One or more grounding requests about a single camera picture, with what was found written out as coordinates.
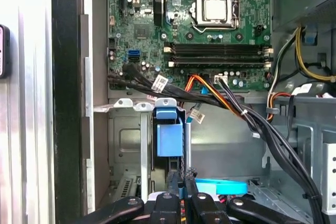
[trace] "motherboard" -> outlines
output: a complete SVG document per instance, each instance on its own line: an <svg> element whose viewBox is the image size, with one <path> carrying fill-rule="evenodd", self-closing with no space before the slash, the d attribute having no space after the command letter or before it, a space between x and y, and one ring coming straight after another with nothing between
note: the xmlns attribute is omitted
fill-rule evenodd
<svg viewBox="0 0 336 224"><path fill-rule="evenodd" d="M181 88L199 74L232 90L266 90L270 7L270 0L108 0L109 72L127 78L122 67L132 62L148 79L160 74Z"/></svg>

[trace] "white connector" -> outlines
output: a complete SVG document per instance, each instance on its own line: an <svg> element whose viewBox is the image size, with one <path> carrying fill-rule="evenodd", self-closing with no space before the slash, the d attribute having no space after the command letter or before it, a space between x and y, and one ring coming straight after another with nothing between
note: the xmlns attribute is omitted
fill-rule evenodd
<svg viewBox="0 0 336 224"><path fill-rule="evenodd" d="M227 84L228 77L224 76L222 73L215 75L214 76L214 84L218 84L219 80L222 80L222 81L224 81L225 84Z"/></svg>

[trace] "cpu socket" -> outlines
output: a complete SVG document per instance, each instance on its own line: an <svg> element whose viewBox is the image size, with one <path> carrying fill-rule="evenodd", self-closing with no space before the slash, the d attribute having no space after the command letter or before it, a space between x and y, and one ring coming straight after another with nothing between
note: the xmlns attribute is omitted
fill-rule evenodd
<svg viewBox="0 0 336 224"><path fill-rule="evenodd" d="M200 33L239 27L239 0L196 0L190 13L192 26Z"/></svg>

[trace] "cable label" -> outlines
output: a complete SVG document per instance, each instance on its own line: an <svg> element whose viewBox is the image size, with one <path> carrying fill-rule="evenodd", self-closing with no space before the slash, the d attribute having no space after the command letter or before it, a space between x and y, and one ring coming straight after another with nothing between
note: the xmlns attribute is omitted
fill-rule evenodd
<svg viewBox="0 0 336 224"><path fill-rule="evenodd" d="M147 99L155 102L158 98L148 94Z"/></svg>
<svg viewBox="0 0 336 224"><path fill-rule="evenodd" d="M292 95L308 93L311 86L312 86L312 83L307 83L307 84L302 85L301 87L297 87L294 89Z"/></svg>
<svg viewBox="0 0 336 224"><path fill-rule="evenodd" d="M205 117L205 114L202 114L200 111L196 109L192 109L189 117L195 119L197 123L201 124Z"/></svg>
<svg viewBox="0 0 336 224"><path fill-rule="evenodd" d="M153 83L152 90L156 91L157 93L161 93L164 90L164 87L166 87L167 83L168 79L166 77L158 75Z"/></svg>

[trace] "green circuit board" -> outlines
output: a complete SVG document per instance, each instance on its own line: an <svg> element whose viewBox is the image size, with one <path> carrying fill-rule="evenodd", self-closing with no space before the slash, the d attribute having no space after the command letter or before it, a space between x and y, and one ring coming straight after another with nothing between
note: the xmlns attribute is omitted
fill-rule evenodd
<svg viewBox="0 0 336 224"><path fill-rule="evenodd" d="M140 0L134 8L126 4L124 16L120 13L120 0L109 0L109 71L122 75L122 66L128 62L128 50L141 52L139 70L149 79L163 75L179 87L184 87L191 74L214 75L229 73L228 84L238 91L264 91L267 89L264 68L171 68L163 52L165 42L177 44L249 44L270 45L270 0L239 0L239 28L197 32L192 26L190 8L195 0L167 0L167 21L159 27L153 22L153 0ZM261 28L256 35L256 28ZM112 89L121 87L111 85Z"/></svg>

